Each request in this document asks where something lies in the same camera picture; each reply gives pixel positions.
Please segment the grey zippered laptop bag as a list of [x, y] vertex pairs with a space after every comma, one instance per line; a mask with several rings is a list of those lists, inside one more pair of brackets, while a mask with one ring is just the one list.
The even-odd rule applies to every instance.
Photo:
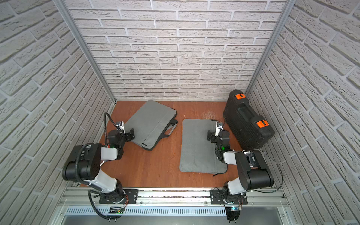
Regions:
[[148, 100], [125, 123], [125, 131], [134, 130], [133, 143], [147, 151], [155, 148], [157, 143], [170, 135], [165, 132], [174, 130], [178, 121], [177, 111], [156, 101]]

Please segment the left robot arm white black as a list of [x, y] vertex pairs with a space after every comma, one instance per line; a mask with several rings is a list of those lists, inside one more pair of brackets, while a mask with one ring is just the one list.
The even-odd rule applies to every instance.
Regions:
[[90, 195], [100, 198], [100, 203], [124, 203], [129, 199], [121, 182], [101, 169], [102, 163], [120, 160], [124, 145], [135, 139], [134, 130], [112, 130], [108, 134], [108, 145], [88, 143], [75, 146], [68, 157], [62, 177], [66, 181], [78, 182], [90, 187]]

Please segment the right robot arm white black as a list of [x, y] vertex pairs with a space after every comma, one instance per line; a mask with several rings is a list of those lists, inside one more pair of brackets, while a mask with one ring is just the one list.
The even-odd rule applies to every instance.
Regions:
[[228, 181], [219, 194], [221, 203], [242, 204], [246, 192], [273, 186], [273, 176], [259, 150], [232, 150], [230, 135], [226, 130], [209, 130], [207, 140], [215, 144], [215, 154], [221, 163], [237, 167], [238, 177]]

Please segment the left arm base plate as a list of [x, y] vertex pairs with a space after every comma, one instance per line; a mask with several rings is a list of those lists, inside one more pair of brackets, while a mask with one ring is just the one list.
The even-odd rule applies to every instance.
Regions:
[[117, 193], [103, 193], [100, 195], [100, 204], [135, 204], [137, 201], [139, 190], [138, 189], [123, 189], [122, 192]]

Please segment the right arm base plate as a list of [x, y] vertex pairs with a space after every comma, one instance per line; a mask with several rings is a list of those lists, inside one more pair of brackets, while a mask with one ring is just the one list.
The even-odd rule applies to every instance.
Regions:
[[213, 205], [246, 205], [248, 199], [245, 193], [231, 195], [223, 189], [213, 188], [210, 190], [210, 200]]

